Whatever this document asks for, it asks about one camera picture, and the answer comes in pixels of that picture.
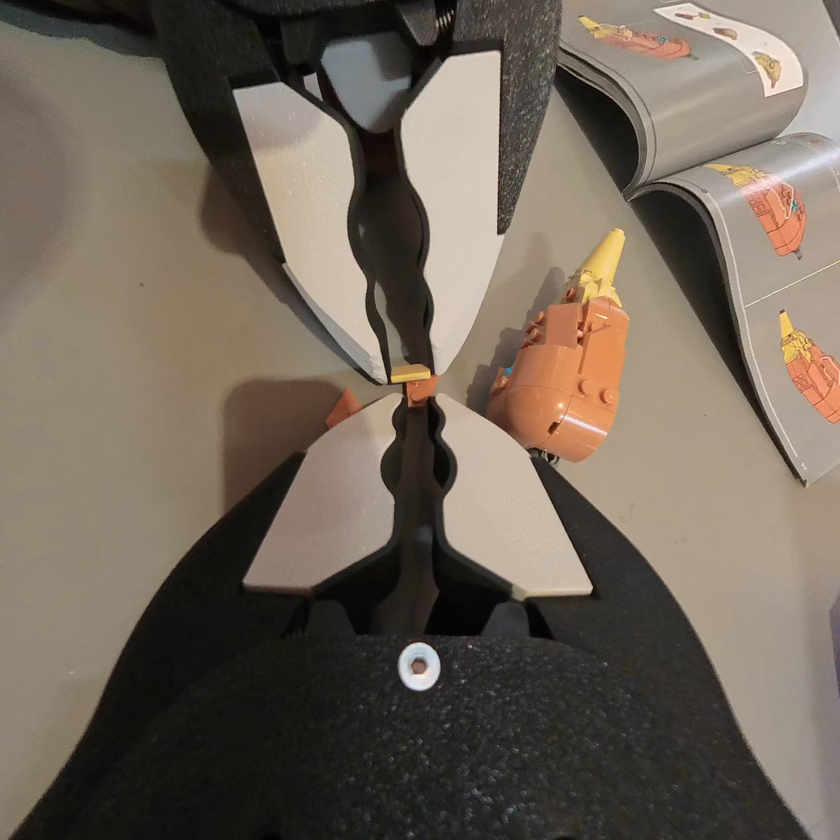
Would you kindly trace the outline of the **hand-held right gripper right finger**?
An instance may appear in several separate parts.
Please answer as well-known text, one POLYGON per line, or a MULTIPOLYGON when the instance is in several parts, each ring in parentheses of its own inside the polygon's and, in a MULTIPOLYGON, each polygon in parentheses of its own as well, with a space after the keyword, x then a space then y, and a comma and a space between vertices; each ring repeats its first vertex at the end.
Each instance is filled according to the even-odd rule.
POLYGON ((531 456, 448 395, 433 398, 434 578, 453 601, 587 596, 593 584, 531 456))

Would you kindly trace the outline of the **grey desk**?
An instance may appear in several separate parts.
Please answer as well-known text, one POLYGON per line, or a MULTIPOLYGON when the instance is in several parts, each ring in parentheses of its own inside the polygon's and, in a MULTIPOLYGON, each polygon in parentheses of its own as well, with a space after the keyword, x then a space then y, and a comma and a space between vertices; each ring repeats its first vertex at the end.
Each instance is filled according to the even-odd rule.
MULTIPOLYGON (((792 477, 702 222, 625 203, 594 145, 606 108, 558 88, 443 389, 480 411, 550 269, 625 228, 623 405, 563 473, 677 596, 804 828, 838 838, 838 469, 792 477)), ((176 563, 348 386, 376 396, 211 173, 151 40, 2 2, 2 838, 176 563)))

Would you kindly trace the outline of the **brick instruction booklet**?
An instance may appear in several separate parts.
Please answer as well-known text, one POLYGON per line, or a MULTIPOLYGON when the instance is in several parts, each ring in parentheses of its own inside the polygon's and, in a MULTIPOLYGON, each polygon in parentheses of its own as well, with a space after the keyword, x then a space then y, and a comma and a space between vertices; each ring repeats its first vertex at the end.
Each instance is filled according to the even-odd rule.
POLYGON ((560 89, 805 487, 838 467, 824 2, 563 2, 560 89))

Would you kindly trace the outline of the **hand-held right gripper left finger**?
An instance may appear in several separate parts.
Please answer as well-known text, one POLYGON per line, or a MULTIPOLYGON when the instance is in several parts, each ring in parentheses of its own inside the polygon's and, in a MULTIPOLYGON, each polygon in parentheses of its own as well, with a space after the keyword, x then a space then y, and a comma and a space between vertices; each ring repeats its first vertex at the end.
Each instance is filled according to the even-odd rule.
POLYGON ((394 533, 395 501, 382 477, 396 441, 389 394, 342 420, 307 450, 249 567, 251 591, 312 595, 394 533))

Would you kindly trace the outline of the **brown tan brick arm model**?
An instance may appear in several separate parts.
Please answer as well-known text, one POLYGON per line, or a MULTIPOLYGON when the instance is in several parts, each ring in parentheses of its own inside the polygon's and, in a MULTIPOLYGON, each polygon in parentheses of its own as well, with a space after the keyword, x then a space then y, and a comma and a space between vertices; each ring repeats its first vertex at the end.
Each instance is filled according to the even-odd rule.
POLYGON ((602 238, 490 388, 487 418, 547 460, 582 462, 613 426, 629 330, 614 286, 625 242, 620 228, 602 238))

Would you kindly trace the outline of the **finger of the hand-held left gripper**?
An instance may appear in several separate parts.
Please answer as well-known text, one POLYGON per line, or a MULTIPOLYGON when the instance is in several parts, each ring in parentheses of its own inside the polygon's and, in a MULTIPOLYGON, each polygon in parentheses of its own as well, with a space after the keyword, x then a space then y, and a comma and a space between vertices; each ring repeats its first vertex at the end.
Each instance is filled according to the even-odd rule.
POLYGON ((292 284, 336 344, 373 382, 387 383, 368 314, 368 277, 353 211, 363 185, 358 144, 308 90, 273 81, 233 91, 292 284))
POLYGON ((501 53, 454 55, 413 92, 399 129, 423 221, 423 278, 437 375, 466 341, 503 244, 498 232, 501 53))

